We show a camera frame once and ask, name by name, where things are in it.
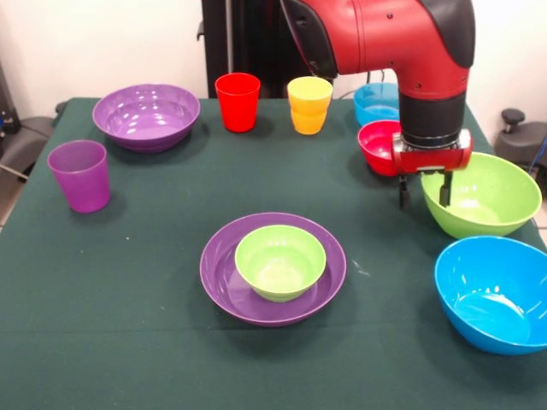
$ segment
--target bowl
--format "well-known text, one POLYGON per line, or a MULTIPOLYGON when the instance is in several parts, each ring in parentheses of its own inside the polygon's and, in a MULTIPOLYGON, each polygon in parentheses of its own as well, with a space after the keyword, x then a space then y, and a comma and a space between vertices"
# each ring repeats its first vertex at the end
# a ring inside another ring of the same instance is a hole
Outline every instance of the bowl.
POLYGON ((141 153, 171 149, 190 132, 199 100, 175 85, 141 84, 108 94, 93 109, 93 121, 115 144, 141 153))
POLYGON ((268 225, 250 232, 239 242, 234 258, 243 280, 271 302, 296 299, 319 280, 326 267, 321 242, 290 225, 268 225))
POLYGON ((394 83, 370 83, 353 95, 360 126, 378 120, 399 120, 399 89, 394 83))
POLYGON ((440 254, 435 284, 450 323, 475 348, 547 348, 546 253, 506 237, 468 237, 440 254))
POLYGON ((454 171, 450 205, 439 204, 441 174, 422 175, 426 205, 439 226, 457 239, 505 236, 541 208, 541 191, 521 168, 494 155, 473 152, 468 166, 454 171))
POLYGON ((393 160, 393 134, 401 131, 396 120, 382 120, 366 124, 357 134, 357 142, 367 164, 380 175, 394 177, 397 168, 393 160))

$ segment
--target red bowl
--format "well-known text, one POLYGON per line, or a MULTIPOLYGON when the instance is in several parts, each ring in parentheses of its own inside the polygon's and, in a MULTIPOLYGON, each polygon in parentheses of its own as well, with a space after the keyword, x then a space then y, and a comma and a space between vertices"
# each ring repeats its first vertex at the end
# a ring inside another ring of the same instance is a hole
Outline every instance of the red bowl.
POLYGON ((378 174, 397 176, 393 160, 393 134, 401 131, 397 120, 374 121, 366 124, 357 134, 357 142, 368 165, 378 174))

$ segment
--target light blue bowl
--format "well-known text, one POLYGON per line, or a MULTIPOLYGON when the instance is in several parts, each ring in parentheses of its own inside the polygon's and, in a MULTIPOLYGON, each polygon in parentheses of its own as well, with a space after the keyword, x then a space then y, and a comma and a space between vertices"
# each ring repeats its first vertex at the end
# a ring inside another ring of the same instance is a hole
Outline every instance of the light blue bowl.
POLYGON ((370 83, 353 96, 357 122, 365 126, 373 121, 399 121, 399 89, 394 83, 370 83))
POLYGON ((435 283, 452 325, 475 348, 547 348, 547 254, 507 237, 467 237, 437 259, 435 283))

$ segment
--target cup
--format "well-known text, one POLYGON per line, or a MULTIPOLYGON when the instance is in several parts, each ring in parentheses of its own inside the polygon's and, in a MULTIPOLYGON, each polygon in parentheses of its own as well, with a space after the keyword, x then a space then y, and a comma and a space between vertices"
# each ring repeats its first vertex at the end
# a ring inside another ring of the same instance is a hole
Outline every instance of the cup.
POLYGON ((319 77, 293 79, 287 86, 294 129, 303 135, 318 133, 332 100, 332 84, 319 77))
POLYGON ((248 73, 229 73, 215 81, 222 121, 228 131, 247 132, 255 126, 260 88, 260 80, 248 73))
POLYGON ((88 214, 109 203, 109 170, 106 149, 101 143, 63 143, 50 152, 47 162, 68 206, 75 212, 88 214))

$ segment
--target red cup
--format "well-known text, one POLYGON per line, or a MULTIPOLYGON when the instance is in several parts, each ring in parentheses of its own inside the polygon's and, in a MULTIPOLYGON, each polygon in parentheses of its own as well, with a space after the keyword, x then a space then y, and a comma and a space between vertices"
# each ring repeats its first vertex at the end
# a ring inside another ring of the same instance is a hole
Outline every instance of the red cup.
POLYGON ((261 82, 247 73, 229 73, 215 81, 222 121, 228 131, 247 132, 256 123, 261 82))

